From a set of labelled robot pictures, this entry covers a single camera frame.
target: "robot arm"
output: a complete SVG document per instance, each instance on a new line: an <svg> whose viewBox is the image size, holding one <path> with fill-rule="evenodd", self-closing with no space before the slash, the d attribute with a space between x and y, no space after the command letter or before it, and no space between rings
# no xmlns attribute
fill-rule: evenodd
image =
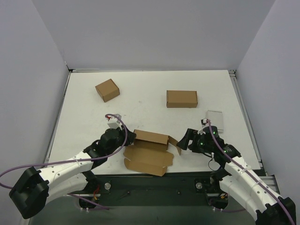
<svg viewBox="0 0 300 225"><path fill-rule="evenodd" d="M257 225L290 225L290 220L296 224L294 202L290 198L283 199L271 190L245 162L238 150L219 137L217 127L211 126L211 130L204 127L200 131L188 129L177 146L183 150L189 148L192 152L202 153L219 163L221 168L211 174L212 185L230 194L250 213ZM282 206L291 218L288 218Z"/></svg>
<svg viewBox="0 0 300 225"><path fill-rule="evenodd" d="M30 218L55 198L83 190L89 181L87 172L106 162L107 156L124 143L125 129L127 131L125 146L128 146L133 143L136 134L118 124L114 128L107 129L100 140L93 142L66 163L60 162L62 164L39 170L34 167L25 170L9 192L22 217Z"/></svg>

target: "open cardboard box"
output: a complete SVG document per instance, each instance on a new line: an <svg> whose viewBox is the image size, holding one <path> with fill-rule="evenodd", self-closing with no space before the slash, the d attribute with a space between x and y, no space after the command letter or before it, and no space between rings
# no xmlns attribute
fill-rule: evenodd
<svg viewBox="0 0 300 225"><path fill-rule="evenodd" d="M124 151L125 167L129 170L163 176L168 166L173 164L174 155L167 152L169 143L177 148L181 155L181 148L177 147L174 138L142 130L135 130L134 145L127 146Z"/></svg>

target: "small white object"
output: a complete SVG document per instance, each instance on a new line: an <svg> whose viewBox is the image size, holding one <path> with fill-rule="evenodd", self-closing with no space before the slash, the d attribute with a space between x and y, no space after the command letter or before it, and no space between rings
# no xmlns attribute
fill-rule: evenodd
<svg viewBox="0 0 300 225"><path fill-rule="evenodd" d="M207 126L207 119L206 118L204 118L203 119L203 124L202 124L202 127L206 127Z"/></svg>
<svg viewBox="0 0 300 225"><path fill-rule="evenodd" d="M204 128L205 128L205 127L202 127L200 130L198 130L197 133L198 133L199 135L202 135L202 134L203 134L203 129L204 129Z"/></svg>
<svg viewBox="0 0 300 225"><path fill-rule="evenodd" d="M222 133L224 131L222 111L208 110L206 118L210 119L211 124L217 127L218 132Z"/></svg>
<svg viewBox="0 0 300 225"><path fill-rule="evenodd" d="M78 160L77 160L77 158L76 158L76 157L73 157L73 159L76 161L76 163L78 163Z"/></svg>
<svg viewBox="0 0 300 225"><path fill-rule="evenodd" d="M111 118L108 119L107 125L112 129L117 129L117 128L122 129L122 124L116 117L121 119L122 116L120 114L115 114L115 116L112 116Z"/></svg>

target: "screw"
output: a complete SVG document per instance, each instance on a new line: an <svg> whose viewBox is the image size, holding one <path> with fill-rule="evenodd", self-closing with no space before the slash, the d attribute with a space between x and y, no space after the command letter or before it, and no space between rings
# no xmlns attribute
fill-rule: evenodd
<svg viewBox="0 0 300 225"><path fill-rule="evenodd" d="M197 189L202 189L202 183L200 183L200 182L196 183L196 188Z"/></svg>
<svg viewBox="0 0 300 225"><path fill-rule="evenodd" d="M105 183L105 184L104 184L104 188L105 188L106 190L111 189L111 184L110 184L110 183Z"/></svg>

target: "zip tie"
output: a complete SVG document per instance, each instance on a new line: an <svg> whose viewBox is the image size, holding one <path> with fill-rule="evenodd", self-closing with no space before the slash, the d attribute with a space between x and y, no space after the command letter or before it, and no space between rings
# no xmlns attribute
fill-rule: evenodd
<svg viewBox="0 0 300 225"><path fill-rule="evenodd" d="M262 182L262 180L258 180L257 182L255 182L255 184L251 188L253 189L255 186L257 186L261 182Z"/></svg>
<svg viewBox="0 0 300 225"><path fill-rule="evenodd" d="M240 171L240 174L242 175L245 171L247 170L247 168L244 168Z"/></svg>
<svg viewBox="0 0 300 225"><path fill-rule="evenodd" d="M73 159L76 161L77 164L79 163L77 157L73 157Z"/></svg>

